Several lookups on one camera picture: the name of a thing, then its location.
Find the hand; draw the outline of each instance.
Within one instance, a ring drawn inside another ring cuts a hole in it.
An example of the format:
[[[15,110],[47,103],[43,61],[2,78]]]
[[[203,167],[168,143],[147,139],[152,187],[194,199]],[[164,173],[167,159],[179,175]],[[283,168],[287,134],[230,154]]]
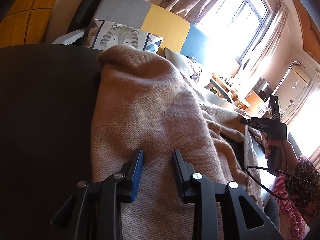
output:
[[[281,143],[281,140],[268,140],[268,137],[266,137],[266,150],[265,150],[265,158],[268,159],[271,154],[271,146],[276,146],[281,148],[281,155],[282,155],[282,163],[281,163],[281,170],[286,171],[286,158],[285,158],[285,153],[283,150],[283,145],[285,147],[285,150],[287,152],[287,157],[288,157],[288,173],[293,173],[294,170],[297,168],[298,165],[298,159],[294,153],[294,150],[292,148],[291,143],[288,140],[283,140],[283,145]]]

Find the pink ruffled fabric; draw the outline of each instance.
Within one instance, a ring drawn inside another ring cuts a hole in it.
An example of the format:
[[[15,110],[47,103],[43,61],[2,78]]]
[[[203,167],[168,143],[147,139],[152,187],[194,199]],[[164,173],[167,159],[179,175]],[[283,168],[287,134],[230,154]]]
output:
[[[283,174],[280,174],[276,180],[276,186],[273,189],[273,192],[280,197],[287,197],[288,193],[284,185],[284,180],[286,177]],[[305,235],[305,222],[302,216],[299,213],[298,208],[294,205],[292,200],[280,200],[276,198],[276,201],[279,206],[279,210],[286,215],[291,221],[291,231],[290,231],[290,240],[303,240]]]

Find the sleeve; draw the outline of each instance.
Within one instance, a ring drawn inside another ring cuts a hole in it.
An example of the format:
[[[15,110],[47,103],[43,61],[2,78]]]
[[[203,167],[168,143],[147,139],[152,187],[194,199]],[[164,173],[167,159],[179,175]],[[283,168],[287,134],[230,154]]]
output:
[[[299,158],[294,176],[320,185],[320,174],[305,156]],[[289,177],[290,198],[299,209],[303,219],[310,225],[320,209],[320,188]]]

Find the yellow cushion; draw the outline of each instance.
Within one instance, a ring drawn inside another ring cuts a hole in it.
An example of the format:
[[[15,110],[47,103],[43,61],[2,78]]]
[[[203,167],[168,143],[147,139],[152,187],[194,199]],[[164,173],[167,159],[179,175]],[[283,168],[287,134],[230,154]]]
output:
[[[155,4],[141,26],[141,30],[164,37],[157,54],[164,55],[164,48],[180,52],[188,35],[190,23],[180,16]]]

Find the beige blanket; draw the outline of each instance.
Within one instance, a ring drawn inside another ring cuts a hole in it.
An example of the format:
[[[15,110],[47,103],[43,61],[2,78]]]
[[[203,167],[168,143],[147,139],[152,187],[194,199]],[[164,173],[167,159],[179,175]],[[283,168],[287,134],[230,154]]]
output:
[[[260,188],[247,179],[220,136],[244,141],[245,165],[257,164],[239,113],[206,101],[158,55],[117,45],[102,52],[98,61],[103,70],[92,120],[94,181],[119,171],[137,148],[145,152],[137,198],[122,205],[125,240],[192,238],[194,208],[178,198],[173,149],[180,149],[184,161],[212,181],[239,182],[262,207]]]

